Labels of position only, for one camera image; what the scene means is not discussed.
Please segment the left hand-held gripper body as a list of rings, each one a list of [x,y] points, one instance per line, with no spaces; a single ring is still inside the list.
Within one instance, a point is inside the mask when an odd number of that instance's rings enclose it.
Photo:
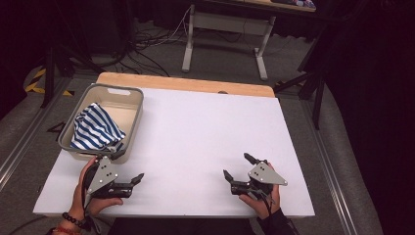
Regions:
[[[129,198],[132,195],[132,184],[116,183],[117,177],[111,160],[108,157],[98,158],[88,167],[83,178],[86,198]]]

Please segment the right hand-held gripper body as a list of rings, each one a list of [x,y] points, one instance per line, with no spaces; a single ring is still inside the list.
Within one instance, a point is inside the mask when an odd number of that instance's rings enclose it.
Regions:
[[[259,162],[248,172],[247,182],[237,181],[230,177],[232,195],[248,195],[255,200],[269,196],[274,185],[287,186],[288,181],[278,174],[266,162]]]

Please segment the blue white striped shirt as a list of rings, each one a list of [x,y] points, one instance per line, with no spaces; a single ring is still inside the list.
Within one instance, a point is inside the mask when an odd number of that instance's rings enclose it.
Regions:
[[[123,148],[125,132],[98,103],[91,103],[73,121],[70,145],[79,150],[115,153]]]

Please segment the beige plastic basket grey rim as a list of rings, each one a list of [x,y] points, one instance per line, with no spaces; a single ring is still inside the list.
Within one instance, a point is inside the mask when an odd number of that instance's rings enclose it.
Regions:
[[[115,121],[120,129],[122,129],[126,136],[122,140],[125,154],[113,162],[115,164],[125,163],[130,155],[132,149],[132,142],[136,135],[138,123],[140,122],[143,111],[144,94],[138,88],[119,87],[105,84],[92,84],[82,95],[76,108],[72,112],[69,121],[61,132],[59,137],[60,146],[70,152],[75,158],[79,160],[87,160],[92,156],[108,156],[111,152],[79,150],[70,145],[71,137],[74,134],[74,118],[83,109],[91,103],[98,103],[105,109],[110,117]]]

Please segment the person's right hand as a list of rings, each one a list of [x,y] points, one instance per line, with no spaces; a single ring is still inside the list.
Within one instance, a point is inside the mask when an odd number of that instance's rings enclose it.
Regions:
[[[248,195],[240,195],[239,199],[251,207],[261,219],[267,218],[281,208],[278,185],[273,186],[271,194],[264,200],[254,200]]]

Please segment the person's left hand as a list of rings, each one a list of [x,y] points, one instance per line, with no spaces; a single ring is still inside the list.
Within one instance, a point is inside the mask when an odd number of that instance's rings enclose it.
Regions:
[[[82,169],[79,175],[78,183],[74,189],[73,199],[69,209],[69,215],[78,220],[82,220],[84,218],[85,212],[89,212],[91,215],[98,215],[103,209],[112,206],[121,206],[123,204],[123,200],[121,198],[92,199],[87,209],[84,208],[82,199],[83,178],[87,169],[95,163],[95,160],[95,157],[90,159]]]

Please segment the white table mat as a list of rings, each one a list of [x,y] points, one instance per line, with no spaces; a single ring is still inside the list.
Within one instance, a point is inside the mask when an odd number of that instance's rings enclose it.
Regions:
[[[286,179],[280,189],[285,215],[314,214],[277,99],[147,88],[130,157],[115,168],[122,182],[144,177],[123,205],[103,213],[252,217],[254,211],[231,194],[223,175],[247,180],[252,166],[245,154],[271,162]]]

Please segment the black metal stand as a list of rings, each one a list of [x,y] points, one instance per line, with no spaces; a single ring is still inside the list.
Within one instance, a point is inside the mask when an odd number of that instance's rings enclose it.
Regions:
[[[296,78],[290,79],[287,82],[277,82],[273,87],[274,93],[277,94],[292,86],[300,85],[303,82],[303,86],[301,87],[298,96],[301,100],[309,100],[311,96],[314,95],[314,106],[312,109],[311,119],[314,128],[317,130],[320,129],[319,119],[325,82],[322,77],[323,71],[319,66],[319,60],[313,59],[313,56],[320,45],[320,40],[323,35],[323,31],[318,34],[312,42],[309,51],[300,63],[298,71],[303,71],[303,74]]]

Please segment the black tripod stand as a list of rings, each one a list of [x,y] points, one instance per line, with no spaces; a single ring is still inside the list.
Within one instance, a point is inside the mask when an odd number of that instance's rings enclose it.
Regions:
[[[57,93],[55,70],[63,77],[72,78],[75,73],[71,58],[95,73],[104,70],[92,62],[81,23],[80,0],[38,0],[41,4],[46,48],[45,94],[42,108],[46,108]]]

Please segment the yellow black hazard tape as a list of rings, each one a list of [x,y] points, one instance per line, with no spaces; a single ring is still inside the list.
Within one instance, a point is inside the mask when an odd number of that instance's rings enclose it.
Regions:
[[[46,73],[45,69],[39,70],[29,82],[28,86],[24,89],[26,92],[34,92],[39,94],[44,94],[45,89],[38,87],[37,84],[40,81],[41,77]]]

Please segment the dark curtain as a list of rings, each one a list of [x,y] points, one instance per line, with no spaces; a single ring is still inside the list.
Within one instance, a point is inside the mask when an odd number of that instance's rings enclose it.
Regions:
[[[23,84],[45,45],[43,0],[0,0],[0,120],[25,97]]]
[[[365,1],[326,82],[385,235],[415,235],[415,0],[315,0],[339,17]]]

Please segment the white-legged wooden desk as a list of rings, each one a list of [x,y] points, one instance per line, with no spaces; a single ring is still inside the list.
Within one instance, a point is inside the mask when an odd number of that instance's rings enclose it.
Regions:
[[[253,7],[258,7],[260,10],[281,11],[282,13],[289,14],[313,14],[316,11],[316,8],[310,9],[288,4],[273,3],[270,0],[219,0],[219,2],[223,4],[235,3],[238,6],[250,7],[251,9]],[[268,79],[266,67],[263,61],[263,53],[271,35],[272,28],[275,25],[275,21],[277,19],[276,16],[271,14],[269,17],[263,17],[261,20],[255,19],[254,17],[225,16],[221,14],[201,12],[197,9],[194,3],[191,4],[188,12],[188,35],[182,63],[182,70],[184,72],[188,72],[191,66],[194,46],[194,29],[202,28],[261,36],[262,42],[259,47],[253,48],[253,53],[260,79]]]

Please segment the colourful item on desk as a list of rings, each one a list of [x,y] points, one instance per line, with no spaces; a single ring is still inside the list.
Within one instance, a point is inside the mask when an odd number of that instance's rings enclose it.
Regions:
[[[288,4],[298,7],[315,9],[315,5],[311,0],[270,0],[273,3]]]

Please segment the metal floor rail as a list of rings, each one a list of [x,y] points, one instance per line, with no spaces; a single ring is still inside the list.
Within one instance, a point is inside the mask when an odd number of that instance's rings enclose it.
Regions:
[[[9,179],[13,175],[14,171],[18,167],[29,146],[33,142],[37,132],[49,115],[55,104],[58,102],[64,91],[68,88],[71,82],[70,78],[62,78],[54,88],[55,94],[46,105],[45,108],[40,108],[34,115],[33,119],[28,125],[28,128],[23,133],[15,145],[12,152],[9,154],[7,159],[0,165],[0,192],[7,185]]]
[[[315,128],[312,121],[311,104],[307,101],[300,101],[302,111],[310,128],[314,143],[318,149],[318,159],[322,164],[322,170],[331,193],[337,214],[339,216],[345,235],[358,235],[355,224],[349,212],[343,190],[333,169],[326,145],[320,132]]]

